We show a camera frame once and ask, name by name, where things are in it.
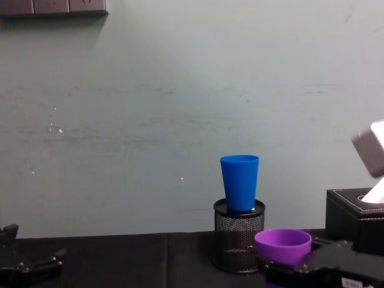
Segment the blue plastic cup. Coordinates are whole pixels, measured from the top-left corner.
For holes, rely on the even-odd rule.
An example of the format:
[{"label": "blue plastic cup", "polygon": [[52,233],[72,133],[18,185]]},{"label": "blue plastic cup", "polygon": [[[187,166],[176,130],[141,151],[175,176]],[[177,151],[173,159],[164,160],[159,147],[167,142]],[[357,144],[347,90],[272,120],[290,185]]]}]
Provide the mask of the blue plastic cup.
[{"label": "blue plastic cup", "polygon": [[230,155],[220,159],[227,207],[231,211],[250,211],[256,198],[259,158]]}]

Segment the black tablecloth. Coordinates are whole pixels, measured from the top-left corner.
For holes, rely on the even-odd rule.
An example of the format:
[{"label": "black tablecloth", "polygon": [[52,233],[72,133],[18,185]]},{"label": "black tablecloth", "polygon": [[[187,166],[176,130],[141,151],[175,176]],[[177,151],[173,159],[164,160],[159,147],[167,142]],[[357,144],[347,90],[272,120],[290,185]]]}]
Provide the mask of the black tablecloth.
[{"label": "black tablecloth", "polygon": [[258,274],[231,275],[214,268],[212,240],[213,232],[19,239],[17,250],[31,260],[68,250],[60,279],[36,288],[265,286]]}]

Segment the wall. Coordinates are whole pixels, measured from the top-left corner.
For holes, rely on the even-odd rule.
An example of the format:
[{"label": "wall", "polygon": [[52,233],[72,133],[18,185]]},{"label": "wall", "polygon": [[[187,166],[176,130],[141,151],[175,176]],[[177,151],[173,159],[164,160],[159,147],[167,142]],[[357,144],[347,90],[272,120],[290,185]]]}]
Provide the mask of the wall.
[{"label": "wall", "polygon": [[384,118],[380,0],[110,0],[2,22],[0,225],[27,237],[213,229],[219,159],[261,157],[268,227],[323,227],[366,187]]}]

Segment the tissue box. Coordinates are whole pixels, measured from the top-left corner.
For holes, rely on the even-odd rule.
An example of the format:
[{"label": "tissue box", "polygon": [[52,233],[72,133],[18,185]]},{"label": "tissue box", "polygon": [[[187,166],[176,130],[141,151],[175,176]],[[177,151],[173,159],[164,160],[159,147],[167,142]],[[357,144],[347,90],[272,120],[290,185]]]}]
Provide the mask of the tissue box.
[{"label": "tissue box", "polygon": [[326,237],[353,242],[353,249],[384,256],[384,204],[361,199],[371,188],[328,190],[326,196]]}]

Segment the purple cup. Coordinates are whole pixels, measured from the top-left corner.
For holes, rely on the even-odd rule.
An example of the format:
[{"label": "purple cup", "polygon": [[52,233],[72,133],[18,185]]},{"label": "purple cup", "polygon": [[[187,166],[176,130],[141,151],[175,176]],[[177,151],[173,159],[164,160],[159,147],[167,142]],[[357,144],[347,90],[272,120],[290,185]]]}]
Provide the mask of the purple cup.
[{"label": "purple cup", "polygon": [[[259,256],[274,262],[298,265],[311,253],[312,237],[305,231],[295,229],[264,230],[255,235],[254,240]],[[281,286],[267,283],[268,288]]]}]

